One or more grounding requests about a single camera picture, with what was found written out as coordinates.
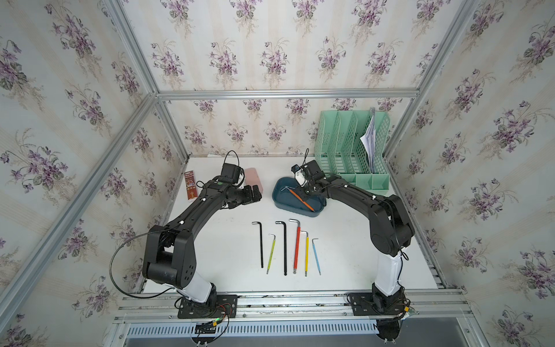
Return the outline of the orange handled hex key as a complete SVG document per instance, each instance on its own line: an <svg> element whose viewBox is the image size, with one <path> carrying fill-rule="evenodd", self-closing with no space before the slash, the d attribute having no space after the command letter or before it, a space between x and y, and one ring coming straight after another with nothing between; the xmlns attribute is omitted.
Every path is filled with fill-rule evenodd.
<svg viewBox="0 0 555 347"><path fill-rule="evenodd" d="M310 211L315 212L315 209L312 208L311 205L309 205L307 202L305 202L300 195L298 195L296 192L294 192L293 189L291 189L290 187L284 187L282 188L280 191L288 191L290 192L296 199L298 199L304 206L306 206Z"/></svg>

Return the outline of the red handled hex key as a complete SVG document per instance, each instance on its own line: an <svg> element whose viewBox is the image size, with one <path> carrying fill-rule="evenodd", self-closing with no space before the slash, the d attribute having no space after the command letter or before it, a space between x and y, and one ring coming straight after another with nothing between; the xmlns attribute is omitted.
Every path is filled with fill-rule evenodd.
<svg viewBox="0 0 555 347"><path fill-rule="evenodd" d="M300 241L300 232L301 232L301 223L299 220L295 218L290 218L290 222L296 224L296 243L295 243L295 250L294 250L294 258L293 258L293 274L297 273L298 270L298 261L299 261L299 241Z"/></svg>

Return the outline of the yellow handled hex key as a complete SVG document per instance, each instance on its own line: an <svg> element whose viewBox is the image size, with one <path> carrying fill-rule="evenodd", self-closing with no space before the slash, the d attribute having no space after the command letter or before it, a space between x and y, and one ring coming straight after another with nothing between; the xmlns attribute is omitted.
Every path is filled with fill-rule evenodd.
<svg viewBox="0 0 555 347"><path fill-rule="evenodd" d="M305 240L305 254L304 254L304 276L308 277L308 272L309 272L309 243L310 243L310 238L309 238L309 233L307 231L301 230L300 231L302 236L305 236L304 240Z"/></svg>

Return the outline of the blue handled hex key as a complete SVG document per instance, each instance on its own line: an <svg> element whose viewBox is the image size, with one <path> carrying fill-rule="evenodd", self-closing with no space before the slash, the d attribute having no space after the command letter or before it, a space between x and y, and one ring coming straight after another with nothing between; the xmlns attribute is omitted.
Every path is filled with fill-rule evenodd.
<svg viewBox="0 0 555 347"><path fill-rule="evenodd" d="M313 254L314 254L314 261L316 263L317 266L317 272L319 274L319 276L322 275L322 270L321 270L321 265L319 263L319 257L318 257L318 253L317 253L317 246L315 244L315 241L318 240L318 238L313 238L312 239L312 250L313 250Z"/></svg>

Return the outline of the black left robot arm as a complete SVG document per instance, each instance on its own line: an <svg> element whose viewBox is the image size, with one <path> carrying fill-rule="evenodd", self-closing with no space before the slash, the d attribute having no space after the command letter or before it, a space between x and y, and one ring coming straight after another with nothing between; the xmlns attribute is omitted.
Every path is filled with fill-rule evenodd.
<svg viewBox="0 0 555 347"><path fill-rule="evenodd" d="M219 210L261 199L257 185L237 187L209 180L183 213L164 226L155 225L150 229L143 257L143 278L173 286L189 301L214 309L217 306L216 286L197 273L195 239Z"/></svg>

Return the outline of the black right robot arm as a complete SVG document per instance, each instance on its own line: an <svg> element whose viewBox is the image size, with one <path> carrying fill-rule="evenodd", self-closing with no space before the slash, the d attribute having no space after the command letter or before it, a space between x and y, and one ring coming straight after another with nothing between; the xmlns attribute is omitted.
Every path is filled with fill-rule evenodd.
<svg viewBox="0 0 555 347"><path fill-rule="evenodd" d="M291 171L298 183L294 192L302 199L321 197L336 200L368 219L371 242L381 253L371 302L380 313L404 302L406 297L400 275L406 256L404 249L410 246L415 228L399 196L375 195L341 176L327 176L315 160L294 165Z"/></svg>

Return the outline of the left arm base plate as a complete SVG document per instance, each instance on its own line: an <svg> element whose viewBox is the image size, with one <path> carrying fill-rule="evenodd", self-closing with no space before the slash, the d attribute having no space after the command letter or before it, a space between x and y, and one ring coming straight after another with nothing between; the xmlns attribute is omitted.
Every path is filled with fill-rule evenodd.
<svg viewBox="0 0 555 347"><path fill-rule="evenodd" d="M218 294L203 304L180 298L174 306L178 309L179 319L235 318L237 302L237 295Z"/></svg>

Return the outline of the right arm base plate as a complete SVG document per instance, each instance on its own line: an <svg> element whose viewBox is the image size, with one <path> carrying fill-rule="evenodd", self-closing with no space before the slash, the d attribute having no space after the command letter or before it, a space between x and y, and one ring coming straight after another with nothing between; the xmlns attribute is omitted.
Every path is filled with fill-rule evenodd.
<svg viewBox="0 0 555 347"><path fill-rule="evenodd" d="M410 300L403 290L392 296L381 292L349 293L347 301L355 316L392 316L403 317L410 309Z"/></svg>

